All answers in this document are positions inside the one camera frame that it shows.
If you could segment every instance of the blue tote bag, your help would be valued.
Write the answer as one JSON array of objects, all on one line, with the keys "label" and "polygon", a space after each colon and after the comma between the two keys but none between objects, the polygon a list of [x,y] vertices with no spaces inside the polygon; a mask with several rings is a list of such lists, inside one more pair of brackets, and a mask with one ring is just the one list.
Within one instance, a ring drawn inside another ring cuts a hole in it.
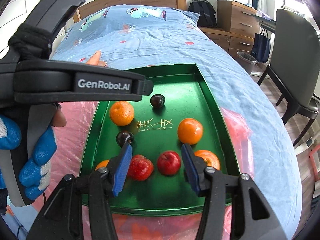
[{"label": "blue tote bag", "polygon": [[270,39],[267,37],[267,30],[263,29],[261,33],[254,35],[254,43],[251,50],[251,56],[258,62],[267,62],[270,54]]}]

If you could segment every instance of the red apple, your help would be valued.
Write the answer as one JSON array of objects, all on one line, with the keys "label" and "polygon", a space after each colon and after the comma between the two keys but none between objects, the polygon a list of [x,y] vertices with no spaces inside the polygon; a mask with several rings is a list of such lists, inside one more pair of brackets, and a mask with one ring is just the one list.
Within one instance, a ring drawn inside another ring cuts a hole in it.
[{"label": "red apple", "polygon": [[140,154],[133,156],[128,170],[129,177],[142,181],[149,178],[152,172],[153,164],[150,160]]},{"label": "red apple", "polygon": [[162,175],[174,175],[181,168],[180,156],[174,151],[165,151],[159,156],[157,167]]}]

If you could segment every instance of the carrot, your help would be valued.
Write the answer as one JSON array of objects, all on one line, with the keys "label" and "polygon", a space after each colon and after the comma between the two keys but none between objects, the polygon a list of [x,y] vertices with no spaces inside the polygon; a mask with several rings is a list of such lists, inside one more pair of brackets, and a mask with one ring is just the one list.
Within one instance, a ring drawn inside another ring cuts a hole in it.
[{"label": "carrot", "polygon": [[97,50],[96,53],[93,54],[91,58],[89,58],[86,64],[97,66],[100,61],[100,57],[101,57],[101,51]]}]

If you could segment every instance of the orange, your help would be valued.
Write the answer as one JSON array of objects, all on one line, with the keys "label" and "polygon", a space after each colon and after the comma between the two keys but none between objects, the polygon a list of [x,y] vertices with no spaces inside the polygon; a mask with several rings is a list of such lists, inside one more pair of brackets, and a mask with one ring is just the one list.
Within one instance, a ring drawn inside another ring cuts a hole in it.
[{"label": "orange", "polygon": [[195,156],[201,157],[208,166],[214,167],[218,171],[220,170],[220,161],[213,152],[208,150],[198,150],[195,152]]},{"label": "orange", "polygon": [[128,125],[134,118],[133,106],[127,101],[115,102],[110,108],[109,116],[118,126]]},{"label": "orange", "polygon": [[196,144],[203,134],[200,122],[193,118],[183,119],[178,126],[178,138],[182,143]]},{"label": "orange", "polygon": [[101,167],[106,167],[108,165],[109,160],[104,160],[102,162],[100,162],[97,167],[94,169],[95,171]]}]

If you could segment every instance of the wooden drawer cabinet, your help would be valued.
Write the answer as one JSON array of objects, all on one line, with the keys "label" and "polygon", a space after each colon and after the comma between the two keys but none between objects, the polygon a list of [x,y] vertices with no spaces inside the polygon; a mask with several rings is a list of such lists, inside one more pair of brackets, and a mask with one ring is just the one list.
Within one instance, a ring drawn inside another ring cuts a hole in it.
[{"label": "wooden drawer cabinet", "polygon": [[251,14],[256,10],[238,2],[218,0],[217,26],[231,33],[254,38],[260,30]]},{"label": "wooden drawer cabinet", "polygon": [[226,52],[228,52],[229,44],[230,44],[230,36],[213,34],[213,33],[205,33],[207,37],[212,40],[215,44],[223,48]]},{"label": "wooden drawer cabinet", "polygon": [[251,52],[252,47],[253,39],[249,41],[242,38],[231,37],[230,48],[232,49],[240,49]]},{"label": "wooden drawer cabinet", "polygon": [[254,38],[260,30],[259,23],[251,16],[251,11],[239,6],[232,6],[230,32]]},{"label": "wooden drawer cabinet", "polygon": [[226,32],[220,28],[206,28],[206,27],[199,27],[204,34],[212,40],[215,44],[223,48],[226,52],[229,50],[230,44],[230,35],[231,33]]}]

